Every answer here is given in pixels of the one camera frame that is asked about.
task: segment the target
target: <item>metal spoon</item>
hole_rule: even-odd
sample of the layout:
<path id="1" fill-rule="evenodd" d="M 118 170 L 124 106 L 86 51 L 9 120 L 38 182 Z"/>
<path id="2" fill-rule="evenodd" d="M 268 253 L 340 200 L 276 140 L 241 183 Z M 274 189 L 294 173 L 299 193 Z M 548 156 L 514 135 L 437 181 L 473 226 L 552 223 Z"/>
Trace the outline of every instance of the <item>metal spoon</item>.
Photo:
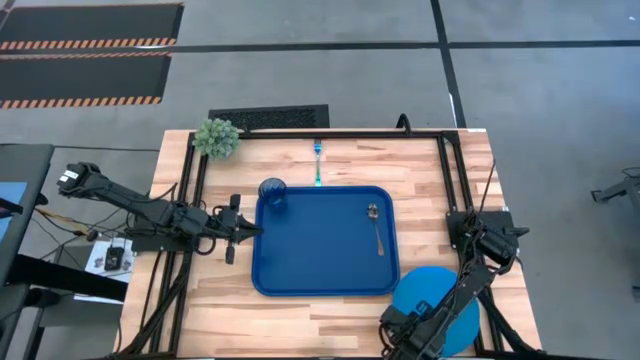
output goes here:
<path id="1" fill-rule="evenodd" d="M 369 216 L 369 219 L 373 221 L 373 228 L 376 230 L 376 239 L 378 240 L 378 255 L 384 256 L 384 247 L 382 246 L 382 241 L 380 241 L 380 231 L 378 230 L 378 206 L 376 206 L 376 204 L 369 204 L 369 207 L 367 208 L 367 216 Z"/>

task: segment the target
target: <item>wooden table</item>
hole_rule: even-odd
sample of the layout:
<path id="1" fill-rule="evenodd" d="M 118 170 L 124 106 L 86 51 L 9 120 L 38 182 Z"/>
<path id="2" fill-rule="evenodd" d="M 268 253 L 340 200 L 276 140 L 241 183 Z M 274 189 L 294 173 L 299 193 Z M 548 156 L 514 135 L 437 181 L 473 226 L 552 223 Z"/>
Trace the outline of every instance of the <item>wooden table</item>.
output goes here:
<path id="1" fill-rule="evenodd" d="M 489 139 L 485 131 L 459 133 L 474 203 L 479 204 L 493 159 Z M 188 134 L 186 130 L 165 133 L 152 196 L 180 181 Z M 458 204 L 463 204 L 453 150 L 450 145 L 447 147 Z M 187 199 L 193 196 L 197 159 L 194 158 Z M 377 185 L 391 194 L 403 275 L 425 265 L 457 268 L 444 220 L 448 204 L 436 141 L 323 140 L 321 170 L 325 185 Z M 258 185 L 269 177 L 281 178 L 290 186 L 312 185 L 313 140 L 243 140 L 238 153 L 230 159 L 209 162 L 203 199 L 211 209 L 228 204 L 231 194 L 242 194 L 241 211 L 253 222 Z M 504 205 L 496 172 L 486 209 Z M 253 241 L 247 240 L 236 248 L 234 265 L 224 263 L 224 245 L 219 242 L 209 256 L 194 255 L 179 356 L 379 356 L 378 319 L 390 303 L 390 296 L 266 297 L 251 282 Z M 138 332 L 155 257 L 155 253 L 145 253 L 136 258 L 122 311 L 123 346 Z M 159 266 L 154 297 L 161 273 Z M 492 288 L 498 308 L 514 329 L 539 348 L 522 269 L 514 265 L 510 273 L 496 279 Z M 155 305 L 154 298 L 149 313 Z M 161 349 L 168 347 L 171 320 L 169 311 Z M 490 348 L 486 318 L 482 319 L 482 326 L 485 347 Z"/>

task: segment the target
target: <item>orange striped tape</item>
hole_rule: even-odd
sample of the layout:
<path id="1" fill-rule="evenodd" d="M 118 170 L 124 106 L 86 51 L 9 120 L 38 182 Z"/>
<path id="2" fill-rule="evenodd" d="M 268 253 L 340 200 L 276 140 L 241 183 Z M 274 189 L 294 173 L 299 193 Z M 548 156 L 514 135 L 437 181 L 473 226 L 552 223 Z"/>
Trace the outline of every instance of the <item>orange striped tape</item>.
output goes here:
<path id="1" fill-rule="evenodd" d="M 80 106 L 155 105 L 162 101 L 158 96 L 129 96 L 83 99 L 0 100 L 0 109 L 33 109 Z"/>
<path id="2" fill-rule="evenodd" d="M 51 40 L 51 41 L 3 41 L 0 50 L 32 49 L 90 49 L 125 46 L 168 46 L 174 38 L 108 39 L 108 40 Z"/>
<path id="3" fill-rule="evenodd" d="M 171 56 L 168 51 L 143 53 L 112 53 L 112 54 L 67 54 L 67 55 L 0 55 L 0 60 L 36 60 L 36 59 L 95 59 L 142 56 Z"/>

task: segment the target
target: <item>blue plastic tray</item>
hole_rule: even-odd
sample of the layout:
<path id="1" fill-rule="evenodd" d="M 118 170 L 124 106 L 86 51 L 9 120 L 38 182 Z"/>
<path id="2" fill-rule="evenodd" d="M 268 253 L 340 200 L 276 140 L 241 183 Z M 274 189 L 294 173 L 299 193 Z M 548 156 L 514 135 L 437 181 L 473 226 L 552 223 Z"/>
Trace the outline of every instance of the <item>blue plastic tray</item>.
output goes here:
<path id="1" fill-rule="evenodd" d="M 378 255 L 367 207 L 379 209 Z M 264 198 L 251 279 L 268 296 L 384 295 L 400 278 L 391 197 L 376 186 L 290 187 L 284 205 Z"/>

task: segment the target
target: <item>concrete floor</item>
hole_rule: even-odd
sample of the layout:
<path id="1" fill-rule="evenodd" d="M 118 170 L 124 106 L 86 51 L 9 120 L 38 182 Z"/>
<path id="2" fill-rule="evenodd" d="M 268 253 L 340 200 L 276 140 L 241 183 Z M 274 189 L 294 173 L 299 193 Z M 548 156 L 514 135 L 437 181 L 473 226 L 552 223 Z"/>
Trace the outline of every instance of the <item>concrete floor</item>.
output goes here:
<path id="1" fill-rule="evenodd" d="M 437 39 L 428 1 L 185 2 L 178 44 Z M 43 3 L 88 1 L 16 5 Z M 450 41 L 640 39 L 640 5 L 633 0 L 441 3 Z M 479 49 L 452 56 L 468 126 L 488 129 L 507 204 L 516 223 L 531 228 L 522 260 L 544 348 L 637 359 L 640 304 L 631 294 L 632 283 L 640 283 L 637 217 L 625 199 L 597 205 L 589 191 L 640 165 L 640 49 Z M 400 112 L 414 127 L 453 126 L 438 50 L 177 54 L 159 105 L 4 110 L 0 142 L 158 148 L 165 129 L 194 128 L 209 109 L 312 103 L 329 104 L 332 127 L 391 126 Z M 44 193 L 51 209 L 96 221 L 111 208 L 56 195 L 64 166 L 92 161 L 146 191 L 156 156 L 56 150 Z M 54 247 L 33 228 L 21 252 L 37 256 Z M 32 318 L 31 310 L 23 313 L 9 358 L 20 354 Z M 38 358 L 104 355 L 116 324 L 47 330 Z"/>

